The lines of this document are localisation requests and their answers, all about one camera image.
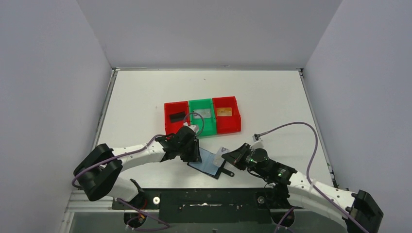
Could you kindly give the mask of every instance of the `black object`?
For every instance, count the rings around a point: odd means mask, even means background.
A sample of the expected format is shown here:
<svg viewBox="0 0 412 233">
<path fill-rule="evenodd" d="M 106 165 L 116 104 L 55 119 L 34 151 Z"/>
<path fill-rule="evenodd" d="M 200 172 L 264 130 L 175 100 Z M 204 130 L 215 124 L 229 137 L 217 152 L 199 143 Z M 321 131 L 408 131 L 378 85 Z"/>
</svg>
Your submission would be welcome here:
<svg viewBox="0 0 412 233">
<path fill-rule="evenodd" d="M 269 159 L 265 149 L 251 150 L 245 143 L 237 150 L 222 155 L 226 161 L 240 170 L 253 171 L 267 183 L 289 185 L 289 179 L 297 171 L 284 164 Z"/>
<path fill-rule="evenodd" d="M 232 172 L 232 171 L 230 171 L 230 170 L 228 170 L 228 169 L 226 169 L 226 168 L 224 168 L 224 165 L 225 165 L 225 164 L 226 164 L 226 161 L 223 161 L 222 165 L 218 168 L 218 171 L 216 172 L 216 174 L 215 174 L 215 175 L 212 175 L 212 174 L 210 174 L 210 173 L 201 171 L 201 170 L 199 170 L 199 169 L 191 166 L 191 165 L 190 165 L 190 162 L 187 163 L 187 165 L 188 165 L 189 167 L 191 167 L 191 168 L 193 168 L 193 169 L 196 169 L 196 170 L 198 170 L 199 172 L 204 173 L 204 174 L 206 174 L 206 175 L 208 175 L 208 176 L 211 176 L 211 177 L 213 177 L 213 178 L 215 178 L 215 179 L 218 179 L 218 178 L 220 177 L 220 174 L 222 174 L 222 173 L 223 173 L 223 174 L 226 174 L 226 175 L 228 175 L 228 176 L 230 176 L 230 177 L 234 177 L 234 176 L 235 176 L 235 173 Z"/>
<path fill-rule="evenodd" d="M 96 146 L 74 170 L 74 176 L 96 163 L 114 157 L 112 151 L 106 144 Z M 79 177 L 78 182 L 90 201 L 99 200 L 110 192 L 122 168 L 120 160 L 113 160 L 104 168 L 96 167 L 86 172 Z"/>
<path fill-rule="evenodd" d="M 174 159 L 178 155 L 183 162 L 202 161 L 199 140 L 196 138 L 196 133 L 187 126 L 180 128 L 176 134 L 158 137 L 155 141 L 159 142 L 166 152 L 161 162 Z"/>
<path fill-rule="evenodd" d="M 265 195 L 263 188 L 224 189 L 145 189 L 148 200 L 145 209 L 159 209 L 159 218 L 167 223 L 226 223 L 257 222 L 270 224 L 271 215 L 266 207 L 258 206 L 256 193 Z M 151 201 L 160 197 L 160 204 Z M 276 205 L 290 208 L 284 199 Z M 113 209 L 130 208 L 113 201 Z"/>
<path fill-rule="evenodd" d="M 352 207 L 347 207 L 346 211 L 369 233 L 377 233 L 383 218 L 383 212 L 372 196 L 363 190 L 357 194 L 353 193 L 355 198 Z M 343 218 L 347 225 L 349 233 L 363 233 L 350 219 Z"/>
<path fill-rule="evenodd" d="M 140 214 L 135 214 L 135 213 L 124 213 L 123 214 L 123 221 L 124 224 L 127 225 L 127 222 L 129 222 L 129 226 L 133 228 L 138 228 L 143 225 L 143 223 L 146 221 L 147 218 L 138 218 Z"/>
<path fill-rule="evenodd" d="M 175 113 L 175 114 L 170 114 L 169 118 L 170 118 L 170 122 L 171 123 L 175 123 L 175 122 L 179 122 L 182 121 L 186 116 L 185 112 L 180 112 L 180 113 Z"/>
</svg>

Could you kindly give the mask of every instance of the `white tabletop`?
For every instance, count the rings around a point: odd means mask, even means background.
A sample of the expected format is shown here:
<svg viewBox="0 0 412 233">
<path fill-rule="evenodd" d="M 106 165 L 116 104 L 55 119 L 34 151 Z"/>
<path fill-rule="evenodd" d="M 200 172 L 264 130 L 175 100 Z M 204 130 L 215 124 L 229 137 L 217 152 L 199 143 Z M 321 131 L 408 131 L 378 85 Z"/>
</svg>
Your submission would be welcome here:
<svg viewBox="0 0 412 233">
<path fill-rule="evenodd" d="M 99 138 L 109 147 L 146 143 L 165 133 L 164 103 L 236 96 L 242 131 L 200 138 L 200 147 L 216 152 L 221 146 L 235 150 L 251 144 L 252 136 L 276 126 L 304 121 L 314 126 L 308 100 L 297 71 L 119 71 Z M 273 160 L 305 173 L 314 147 L 313 132 L 293 125 L 263 136 Z M 143 188 L 245 188 L 265 182 L 226 164 L 234 177 L 218 180 L 182 162 L 179 158 L 151 163 L 120 174 L 135 179 Z M 322 147 L 318 147 L 310 175 L 332 185 Z"/>
</svg>

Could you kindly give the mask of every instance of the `gray wall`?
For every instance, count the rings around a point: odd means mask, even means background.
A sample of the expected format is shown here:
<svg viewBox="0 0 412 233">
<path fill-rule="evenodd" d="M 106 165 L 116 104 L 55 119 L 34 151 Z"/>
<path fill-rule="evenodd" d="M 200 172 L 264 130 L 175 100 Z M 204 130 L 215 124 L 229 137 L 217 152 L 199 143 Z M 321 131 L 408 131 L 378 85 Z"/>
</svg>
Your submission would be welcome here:
<svg viewBox="0 0 412 233">
<path fill-rule="evenodd" d="M 411 11 L 344 0 L 304 70 L 337 180 L 373 195 L 382 233 L 412 232 Z"/>
<path fill-rule="evenodd" d="M 342 0 L 78 0 L 113 67 L 302 68 Z"/>
<path fill-rule="evenodd" d="M 0 2 L 0 231 L 56 232 L 110 65 L 75 0 Z"/>
</svg>

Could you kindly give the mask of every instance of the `metal frame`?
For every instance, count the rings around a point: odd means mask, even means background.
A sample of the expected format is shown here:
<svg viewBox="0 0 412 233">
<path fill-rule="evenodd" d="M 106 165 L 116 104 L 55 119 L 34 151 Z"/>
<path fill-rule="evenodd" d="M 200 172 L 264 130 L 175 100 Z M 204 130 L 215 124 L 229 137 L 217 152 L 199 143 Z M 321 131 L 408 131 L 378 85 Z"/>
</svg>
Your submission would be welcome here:
<svg viewBox="0 0 412 233">
<path fill-rule="evenodd" d="M 104 102 L 103 102 L 102 112 L 100 113 L 99 122 L 97 124 L 96 135 L 94 137 L 93 145 L 92 145 L 92 148 L 90 150 L 94 149 L 97 146 L 97 143 L 99 141 L 100 133 L 102 132 L 102 126 L 103 126 L 104 118 L 106 117 L 107 108 L 108 108 L 109 103 L 110 103 L 110 98 L 112 97 L 113 87 L 115 86 L 115 81 L 116 81 L 117 73 L 118 73 L 119 70 L 120 69 L 118 69 L 118 68 L 114 68 L 112 70 L 112 75 L 110 77 L 109 86 L 107 87 L 106 96 L 105 96 Z"/>
<path fill-rule="evenodd" d="M 336 182 L 335 173 L 334 173 L 334 171 L 333 171 L 333 166 L 332 166 L 332 164 L 330 163 L 329 155 L 327 154 L 327 150 L 326 150 L 326 147 L 325 147 L 325 143 L 324 143 L 324 141 L 323 141 L 321 129 L 319 128 L 319 124 L 318 124 L 318 121 L 317 121 L 317 119 L 316 119 L 316 115 L 315 115 L 315 112 L 314 112 L 314 110 L 313 110 L 312 103 L 310 102 L 310 98 L 309 98 L 309 95 L 308 95 L 308 91 L 307 91 L 307 89 L 306 89 L 305 78 L 303 77 L 303 69 L 299 69 L 299 76 L 300 76 L 300 80 L 302 81 L 302 86 L 303 86 L 303 90 L 305 91 L 306 99 L 308 100 L 310 112 L 312 113 L 313 122 L 315 122 L 316 131 L 318 132 L 318 137 L 319 137 L 319 140 L 320 140 L 320 144 L 321 144 L 321 146 L 322 146 L 322 149 L 323 149 L 323 153 L 324 153 L 324 155 L 325 155 L 327 167 L 329 168 L 329 173 L 330 173 L 330 177 L 332 178 L 332 183 L 333 183 L 333 185 L 335 186 L 335 188 L 339 188 L 339 185 L 338 185 L 338 183 Z"/>
</svg>

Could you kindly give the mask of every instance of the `purple cable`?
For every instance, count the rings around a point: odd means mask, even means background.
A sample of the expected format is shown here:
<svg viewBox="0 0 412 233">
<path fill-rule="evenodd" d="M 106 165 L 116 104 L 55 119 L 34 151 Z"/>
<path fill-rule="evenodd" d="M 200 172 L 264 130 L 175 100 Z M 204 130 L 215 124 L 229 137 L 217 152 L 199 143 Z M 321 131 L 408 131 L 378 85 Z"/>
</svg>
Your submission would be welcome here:
<svg viewBox="0 0 412 233">
<path fill-rule="evenodd" d="M 291 123 L 284 124 L 284 125 L 281 125 L 281 126 L 279 126 L 279 127 L 276 127 L 276 128 L 274 128 L 274 129 L 272 129 L 272 130 L 266 131 L 266 132 L 264 132 L 264 133 L 260 133 L 260 134 L 258 134 L 258 135 L 259 135 L 259 136 L 263 136 L 263 135 L 266 135 L 266 134 L 268 134 L 268 133 L 271 133 L 271 132 L 273 132 L 273 131 L 275 131 L 275 130 L 278 130 L 278 129 L 280 129 L 280 128 L 283 128 L 283 127 L 285 127 L 285 126 L 297 125 L 297 124 L 308 126 L 308 127 L 313 131 L 313 134 L 315 135 L 315 148 L 314 148 L 313 154 L 312 154 L 312 156 L 311 156 L 311 158 L 310 158 L 310 160 L 309 160 L 308 168 L 306 169 L 306 178 L 307 178 L 309 184 L 312 185 L 312 180 L 311 180 L 310 177 L 309 177 L 309 170 L 310 170 L 310 166 L 312 165 L 313 159 L 315 158 L 316 151 L 318 150 L 318 144 L 319 144 L 319 142 L 318 142 L 318 134 L 316 133 L 316 130 L 315 130 L 311 125 L 307 124 L 306 122 L 301 122 L 301 121 L 291 122 Z M 326 196 L 326 194 L 323 193 L 318 187 L 316 187 L 316 186 L 313 185 L 313 188 L 314 188 L 316 191 L 318 191 L 318 193 L 319 193 L 320 195 L 322 195 L 322 197 L 324 197 L 324 198 L 325 198 L 327 201 L 329 201 L 333 206 L 335 206 L 339 211 L 341 211 L 348 219 L 350 219 L 350 220 L 351 220 L 357 227 L 359 227 L 364 233 L 369 233 L 369 232 L 368 232 L 362 225 L 360 225 L 350 214 L 348 214 L 344 209 L 342 209 L 340 206 L 338 206 L 336 203 L 334 203 L 330 198 L 328 198 L 328 197 Z"/>
<path fill-rule="evenodd" d="M 150 139 L 150 141 L 146 144 L 145 147 L 142 147 L 142 148 L 140 148 L 140 149 L 138 149 L 138 150 L 134 150 L 134 151 L 131 151 L 131 152 L 128 152 L 128 153 L 124 153 L 124 154 L 118 155 L 118 156 L 111 157 L 111 158 L 109 158 L 109 159 L 103 160 L 103 161 L 101 161 L 101 162 L 99 162 L 99 163 L 96 163 L 96 164 L 94 164 L 94 165 L 92 165 L 92 166 L 84 169 L 83 171 L 79 172 L 79 174 L 77 174 L 77 175 L 73 178 L 73 180 L 71 181 L 71 185 L 73 185 L 73 186 L 76 187 L 76 188 L 81 188 L 80 186 L 76 185 L 75 182 L 76 182 L 76 180 L 79 179 L 79 177 L 83 176 L 86 172 L 88 172 L 88 171 L 90 171 L 90 170 L 92 170 L 92 169 L 94 169 L 94 168 L 96 168 L 96 167 L 98 167 L 98 166 L 100 166 L 100 165 L 107 164 L 107 163 L 109 163 L 109 162 L 111 162 L 111 161 L 113 161 L 113 160 L 119 159 L 119 158 L 121 158 L 121 157 L 124 157 L 124 156 L 127 156 L 127 155 L 131 155 L 131 154 L 135 154 L 135 153 L 139 153 L 139 152 L 141 152 L 141 151 L 144 151 L 144 150 L 147 148 L 147 146 L 149 146 L 149 145 L 150 145 L 157 137 L 159 137 L 159 136 L 164 136 L 164 135 L 156 134 L 154 137 L 152 137 L 152 139 Z"/>
<path fill-rule="evenodd" d="M 288 211 L 286 211 L 286 213 L 284 214 L 284 216 L 283 216 L 283 217 L 280 219 L 280 221 L 277 223 L 276 228 L 275 228 L 275 231 L 274 231 L 273 233 L 276 233 L 277 230 L 279 230 L 280 227 L 286 228 L 285 226 L 282 226 L 281 224 L 282 224 L 282 222 L 285 220 L 285 218 L 286 218 L 295 208 L 296 208 L 296 207 L 292 207 L 292 208 L 290 208 Z"/>
<path fill-rule="evenodd" d="M 126 201 L 124 201 L 124 200 L 122 200 L 122 199 L 120 199 L 120 198 L 118 198 L 117 201 L 121 202 L 123 205 L 125 205 L 125 206 L 127 206 L 127 207 L 129 207 L 129 208 L 131 208 L 131 209 L 133 209 L 133 210 L 136 210 L 136 211 L 139 212 L 140 214 L 145 215 L 145 216 L 147 216 L 147 217 L 149 217 L 149 218 L 151 218 L 151 219 L 153 219 L 153 220 L 155 220 L 155 221 L 157 221 L 157 222 L 165 225 L 164 227 L 152 228 L 152 229 L 139 229 L 139 228 L 135 228 L 135 229 L 133 229 L 134 231 L 137 231 L 137 232 L 156 232 L 156 231 L 161 231 L 161 230 L 164 230 L 164 229 L 167 229 L 167 228 L 170 227 L 169 223 L 167 223 L 167 222 L 165 222 L 165 221 L 163 221 L 163 220 L 160 220 L 159 218 L 156 218 L 155 216 L 150 215 L 150 214 L 148 214 L 147 212 L 141 211 L 140 209 L 138 209 L 138 208 L 130 205 L 129 203 L 127 203 Z M 130 219 L 129 221 L 127 221 L 127 222 L 126 222 L 126 225 L 129 225 L 129 223 L 130 223 L 131 221 L 133 221 L 134 219 L 136 219 L 136 218 L 138 218 L 138 217 L 134 217 L 134 218 Z"/>
</svg>

